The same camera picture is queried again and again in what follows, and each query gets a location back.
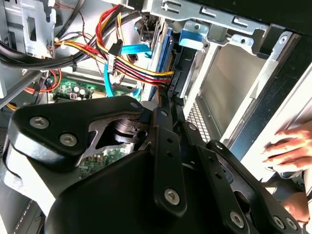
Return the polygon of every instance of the wire bundle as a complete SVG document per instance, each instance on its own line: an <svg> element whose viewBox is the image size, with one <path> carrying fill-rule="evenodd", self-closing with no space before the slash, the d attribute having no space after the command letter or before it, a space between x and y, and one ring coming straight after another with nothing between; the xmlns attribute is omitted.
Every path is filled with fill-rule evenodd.
<svg viewBox="0 0 312 234"><path fill-rule="evenodd" d="M55 73L55 71L50 70L50 72L51 72L52 75L54 76L54 83L53 83L53 85L52 85L51 88L48 88L48 89L40 89L40 90L39 90L39 94L46 93L46 92L51 92L51 91L55 90L55 89L60 85L61 80L62 80L62 73L61 73L61 70L60 70L60 69L58 70L59 77L57 77L57 74ZM29 94L33 94L33 93L35 92L35 89L34 89L34 88L27 87L27 88L25 88L25 91L28 92Z"/></svg>
<svg viewBox="0 0 312 234"><path fill-rule="evenodd" d="M93 58L97 63L100 62L102 64L107 64L108 49L105 48L105 38L107 38L114 30L116 30L117 38L120 37L124 41L124 35L121 25L139 17L139 13L136 11L128 13L126 16L122 17L121 12L124 10L124 7L121 5L116 5L108 11L105 11L100 16L99 22L96 26L96 33L94 36L92 36L84 32L85 21L82 13L80 12L80 8L84 0L79 0L78 2L80 3L79 7L76 7L75 9L69 6L62 5L60 3L56 3L56 7L63 9L73 9L74 11L72 15L80 14L82 19L82 31L69 32L67 34L64 34L65 30L63 30L57 35L59 38L54 45L55 47L53 48L52 46L48 46L51 54L54 52L54 49L61 47L62 45L67 45L78 49L78 52L76 54L64 58L40 59L11 49L2 41L0 41L0 60L2 61L3 65L28 70L49 70L50 73L54 76L53 85L48 89L43 89L44 85L41 84L39 94L51 92L60 85L62 78L60 70L61 68L68 66L75 67L78 62L86 60L88 58ZM83 37L85 44L76 41L80 37ZM58 70L59 78L57 78L57 74L54 70ZM128 76L130 78L158 87L165 86L170 83L170 79L173 74L173 72L157 73L146 70L144 68L135 66L134 64L120 56L116 57L115 70L118 73L124 74L125 76ZM27 87L25 91L33 94L35 92L35 89ZM17 108L12 104L8 104L8 107L14 110Z"/></svg>

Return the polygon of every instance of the hand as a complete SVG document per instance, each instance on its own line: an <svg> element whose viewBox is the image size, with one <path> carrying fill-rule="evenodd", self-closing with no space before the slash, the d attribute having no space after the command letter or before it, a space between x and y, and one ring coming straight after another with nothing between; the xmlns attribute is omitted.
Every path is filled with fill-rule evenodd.
<svg viewBox="0 0 312 234"><path fill-rule="evenodd" d="M299 224L305 224L309 221L308 199L304 192L290 195L282 202L282 205Z"/></svg>
<svg viewBox="0 0 312 234"><path fill-rule="evenodd" d="M263 152L266 167L277 172L296 172L312 167L312 121L277 133Z"/></svg>

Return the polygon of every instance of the screw hole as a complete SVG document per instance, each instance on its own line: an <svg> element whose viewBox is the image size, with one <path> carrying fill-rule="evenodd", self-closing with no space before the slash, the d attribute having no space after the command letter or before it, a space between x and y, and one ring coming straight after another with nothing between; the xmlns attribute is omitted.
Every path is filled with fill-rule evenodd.
<svg viewBox="0 0 312 234"><path fill-rule="evenodd" d="M167 112L165 111L160 111L164 116L168 116Z"/></svg>
<svg viewBox="0 0 312 234"><path fill-rule="evenodd" d="M222 176L220 176L218 172L215 173L215 176L216 176L218 179L222 179Z"/></svg>
<svg viewBox="0 0 312 234"><path fill-rule="evenodd" d="M137 138L139 139L143 139L147 137L147 132L146 131L140 131L138 134L137 134Z"/></svg>
<svg viewBox="0 0 312 234"><path fill-rule="evenodd" d="M174 155L170 151L167 152L167 156L168 157L174 157Z"/></svg>

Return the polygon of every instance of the black cable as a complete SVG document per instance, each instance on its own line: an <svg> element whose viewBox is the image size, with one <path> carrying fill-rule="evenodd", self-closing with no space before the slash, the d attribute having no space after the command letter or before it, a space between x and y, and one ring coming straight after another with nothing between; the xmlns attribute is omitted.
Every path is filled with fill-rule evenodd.
<svg viewBox="0 0 312 234"><path fill-rule="evenodd" d="M115 17L122 11L123 6L120 6L115 12L112 13L112 16L109 18L105 31L103 31L103 38L108 37L115 27ZM122 19L122 23L127 23L137 17L140 14L137 12L130 13ZM96 37L93 36L89 41L88 45L94 47L96 44ZM39 59L34 58L29 55L25 55L18 51L15 51L11 48L8 48L3 42L0 43L0 59L2 60L3 65L7 67L20 68L20 69L29 69L29 70L43 70L43 69L59 69L68 66L73 66L80 61L86 60L89 57L82 53L78 52L70 57L58 58L58 59Z"/></svg>
<svg viewBox="0 0 312 234"><path fill-rule="evenodd" d="M77 2L76 7L74 8L72 14L70 15L70 17L68 18L67 22L64 24L64 26L62 27L62 29L58 32L58 34L56 35L57 38L61 38L63 36L63 34L67 31L67 29L69 28L69 26L72 24L72 22L75 20L75 18L77 17L77 15L79 14L79 11L82 7L82 5L84 4L85 0L79 0Z"/></svg>

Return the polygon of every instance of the screw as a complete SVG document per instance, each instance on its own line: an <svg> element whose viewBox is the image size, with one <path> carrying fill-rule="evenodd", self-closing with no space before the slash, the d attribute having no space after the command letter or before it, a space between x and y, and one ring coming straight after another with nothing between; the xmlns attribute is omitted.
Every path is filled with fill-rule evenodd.
<svg viewBox="0 0 312 234"><path fill-rule="evenodd" d="M293 229L297 230L297 226L295 225L295 223L290 219L290 218L286 218L287 223L289 224L289 226L291 226Z"/></svg>
<svg viewBox="0 0 312 234"><path fill-rule="evenodd" d="M230 217L231 217L232 222L236 226L238 226L239 228L243 228L244 227L244 221L243 221L242 217L238 213L232 211L230 213Z"/></svg>
<svg viewBox="0 0 312 234"><path fill-rule="evenodd" d="M74 146L77 144L77 138L69 133L61 135L59 140L63 145L66 146Z"/></svg>
<svg viewBox="0 0 312 234"><path fill-rule="evenodd" d="M192 124L192 123L189 123L189 127L190 127L190 129L192 129L192 130L196 130L196 127Z"/></svg>
<svg viewBox="0 0 312 234"><path fill-rule="evenodd" d="M44 117L32 117L29 121L34 128L45 129L49 126L49 121Z"/></svg>
<svg viewBox="0 0 312 234"><path fill-rule="evenodd" d="M281 39L279 40L279 43L280 43L280 44L284 44L284 43L287 41L287 39L288 39L288 36L284 35L284 36L282 36Z"/></svg>
<svg viewBox="0 0 312 234"><path fill-rule="evenodd" d="M168 116L167 112L165 111L160 111L164 116Z"/></svg>
<svg viewBox="0 0 312 234"><path fill-rule="evenodd" d="M285 225L283 224L282 220L280 220L279 217L274 216L273 218L274 218L275 223L276 223L281 229L284 229L284 228L285 228Z"/></svg>
<svg viewBox="0 0 312 234"><path fill-rule="evenodd" d="M130 105L132 105L134 108L138 108L138 105L134 102L130 102Z"/></svg>
<svg viewBox="0 0 312 234"><path fill-rule="evenodd" d="M215 144L215 145L216 145L216 147L217 147L217 148L219 148L219 149L223 150L223 147L222 147L222 145L221 145L219 142L216 142L216 144Z"/></svg>
<svg viewBox="0 0 312 234"><path fill-rule="evenodd" d="M171 204L176 206L180 202L179 194L173 189L166 189L165 190L165 198Z"/></svg>

